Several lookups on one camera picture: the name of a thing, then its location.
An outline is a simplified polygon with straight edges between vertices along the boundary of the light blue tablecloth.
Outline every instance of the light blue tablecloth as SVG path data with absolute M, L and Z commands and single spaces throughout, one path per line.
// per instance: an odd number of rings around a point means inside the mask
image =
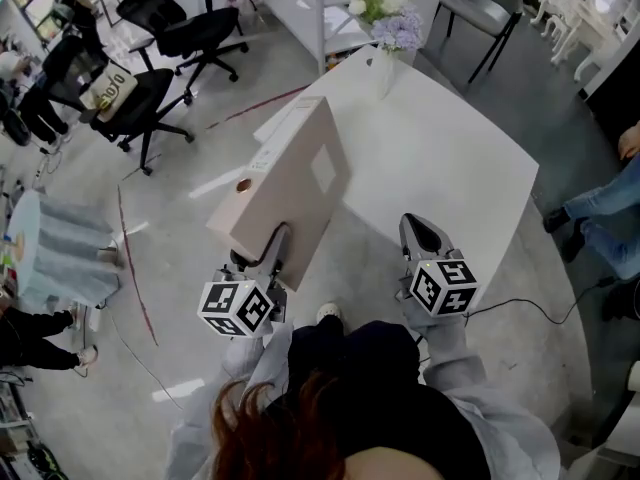
M 34 190 L 18 202 L 7 234 L 24 234 L 24 255 L 14 264 L 18 296 L 34 310 L 49 295 L 94 307 L 118 289 L 112 263 L 98 251 L 112 242 L 111 227 L 96 210 L 53 200 Z

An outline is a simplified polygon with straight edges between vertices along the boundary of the red hair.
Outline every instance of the red hair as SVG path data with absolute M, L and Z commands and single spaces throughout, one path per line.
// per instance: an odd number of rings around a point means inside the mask
M 259 399 L 269 384 L 247 391 L 239 406 L 227 384 L 213 410 L 213 432 L 219 443 L 213 480 L 342 480 L 345 463 L 331 425 L 320 415 L 318 402 L 336 380 L 315 373 L 277 406 L 262 411 Z

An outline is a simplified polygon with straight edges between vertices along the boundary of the gray chair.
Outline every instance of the gray chair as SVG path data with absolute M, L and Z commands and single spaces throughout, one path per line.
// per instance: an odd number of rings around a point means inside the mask
M 502 53 L 504 45 L 507 43 L 511 32 L 516 26 L 516 23 L 522 17 L 522 0 L 490 0 L 499 5 L 505 12 L 495 13 L 488 12 L 491 9 L 487 7 L 486 0 L 440 0 L 436 16 L 440 7 L 445 7 L 451 13 L 449 17 L 449 27 L 447 28 L 447 37 L 451 36 L 451 29 L 453 27 L 453 19 L 456 15 L 467 21 L 474 27 L 486 32 L 490 36 L 495 38 L 494 43 L 489 48 L 489 51 L 482 59 L 480 65 L 476 68 L 469 78 L 467 83 L 473 82 L 473 79 L 478 75 L 482 66 L 489 60 L 489 57 L 498 46 L 498 43 L 502 41 L 498 53 L 491 61 L 489 65 L 489 71 L 493 69 L 493 66 L 498 60 L 498 57 Z

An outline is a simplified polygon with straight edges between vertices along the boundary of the window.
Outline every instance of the window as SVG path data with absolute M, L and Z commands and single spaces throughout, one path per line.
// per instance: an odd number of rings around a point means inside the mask
M 49 42 L 60 31 L 50 17 L 55 0 L 13 0 L 41 41 Z

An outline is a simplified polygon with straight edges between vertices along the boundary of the beige box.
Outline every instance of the beige box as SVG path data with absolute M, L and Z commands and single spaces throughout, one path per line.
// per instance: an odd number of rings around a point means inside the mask
M 300 98 L 253 157 L 207 226 L 248 260 L 286 222 L 292 240 L 280 281 L 297 290 L 349 181 L 324 97 Z

